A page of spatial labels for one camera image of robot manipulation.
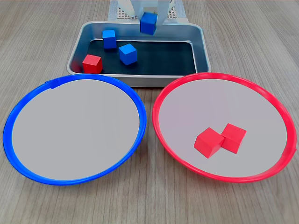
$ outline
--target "cube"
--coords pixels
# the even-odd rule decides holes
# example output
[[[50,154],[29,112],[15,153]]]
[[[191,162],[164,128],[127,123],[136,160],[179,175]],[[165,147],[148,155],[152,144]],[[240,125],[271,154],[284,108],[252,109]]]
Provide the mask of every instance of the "cube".
[[[103,30],[102,38],[104,43],[104,49],[116,48],[116,37],[114,30]]]
[[[102,58],[95,55],[87,55],[83,61],[84,73],[99,74],[102,72]]]
[[[131,44],[119,47],[119,54],[120,60],[125,65],[137,62],[137,50]]]
[[[154,35],[156,31],[157,15],[153,13],[144,13],[140,20],[140,32]]]
[[[194,148],[196,148],[206,158],[210,158],[220,148],[224,137],[210,127],[197,136]]]
[[[222,144],[222,148],[237,154],[243,138],[245,137],[246,130],[234,126],[232,124],[226,125],[222,132],[222,136],[224,137],[224,141]]]

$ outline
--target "table surface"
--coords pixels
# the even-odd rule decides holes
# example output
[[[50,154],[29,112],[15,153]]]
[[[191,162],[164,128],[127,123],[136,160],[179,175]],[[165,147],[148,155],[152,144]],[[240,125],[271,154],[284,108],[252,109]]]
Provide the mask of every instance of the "table surface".
[[[188,0],[184,6],[189,22],[204,29],[212,70],[266,88],[299,130],[299,1]],[[23,96],[68,74],[82,24],[107,20],[108,9],[109,1],[0,1],[1,133]],[[95,181],[63,187],[34,182],[10,165],[1,143],[0,223],[298,223],[298,153],[261,182],[204,178],[159,143],[151,118],[160,90],[136,91],[148,115],[144,139],[127,162]]]

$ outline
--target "red plate rim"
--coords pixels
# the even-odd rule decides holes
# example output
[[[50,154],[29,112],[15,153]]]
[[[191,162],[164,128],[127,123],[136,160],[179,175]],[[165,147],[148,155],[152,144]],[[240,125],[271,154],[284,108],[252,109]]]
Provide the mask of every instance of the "red plate rim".
[[[225,176],[219,176],[214,175],[208,172],[205,172],[201,169],[198,169],[191,164],[187,163],[183,159],[181,159],[179,156],[177,156],[172,149],[168,146],[165,139],[162,136],[160,125],[159,125],[159,111],[160,107],[164,101],[164,99],[167,97],[167,95],[173,91],[175,88],[179,87],[180,85],[183,85],[188,82],[196,81],[196,80],[203,80],[203,79],[222,79],[227,80],[235,83],[242,84],[244,86],[247,86],[251,88],[252,90],[258,92],[260,95],[262,95],[264,98],[266,98],[279,112],[281,115],[285,126],[286,126],[286,132],[287,132],[287,140],[284,152],[282,153],[281,158],[279,161],[270,169],[268,169],[265,172],[262,172],[258,175],[253,176],[247,176],[247,177],[225,177]],[[200,175],[218,180],[218,181],[224,181],[224,182],[235,182],[235,183],[247,183],[247,182],[256,182],[261,181],[264,179],[267,179],[277,173],[279,173],[282,169],[284,169],[287,164],[291,161],[292,157],[294,156],[296,152],[296,145],[297,145],[297,134],[296,134],[296,128],[295,124],[287,111],[287,109],[283,106],[283,104],[276,99],[271,93],[266,91],[264,88],[260,87],[259,85],[248,81],[246,79],[236,77],[229,74],[224,73],[213,73],[213,72],[204,72],[204,73],[196,73],[191,74],[182,78],[179,78],[169,85],[167,85],[159,94],[157,97],[154,107],[153,107],[153,125],[156,132],[156,135],[158,139],[160,140],[161,144],[164,146],[164,148],[168,151],[168,153],[178,162],[180,162],[185,167],[189,168],[190,170],[194,171],[195,173],[198,173]]]

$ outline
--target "blue cube in gripper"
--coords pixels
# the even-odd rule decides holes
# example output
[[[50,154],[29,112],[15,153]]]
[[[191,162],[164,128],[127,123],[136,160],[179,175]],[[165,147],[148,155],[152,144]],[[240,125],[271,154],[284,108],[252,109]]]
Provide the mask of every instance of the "blue cube in gripper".
[[[116,48],[116,37],[114,30],[103,30],[102,38],[104,43],[104,49]]]
[[[153,13],[144,13],[140,20],[140,32],[154,35],[156,31],[157,15]]]
[[[131,44],[119,47],[119,54],[120,60],[125,65],[137,62],[137,50]]]

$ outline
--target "red cube on plate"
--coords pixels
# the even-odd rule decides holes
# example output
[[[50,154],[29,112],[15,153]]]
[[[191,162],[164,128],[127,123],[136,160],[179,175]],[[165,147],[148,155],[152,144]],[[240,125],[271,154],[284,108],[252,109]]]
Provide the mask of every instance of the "red cube on plate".
[[[87,55],[83,61],[84,73],[99,74],[102,72],[102,58],[95,55]]]
[[[237,154],[243,138],[245,137],[246,130],[239,128],[237,126],[228,124],[224,128],[222,132],[222,136],[224,137],[222,148]]]
[[[197,137],[194,148],[205,157],[210,158],[220,149],[223,141],[224,137],[209,127]]]

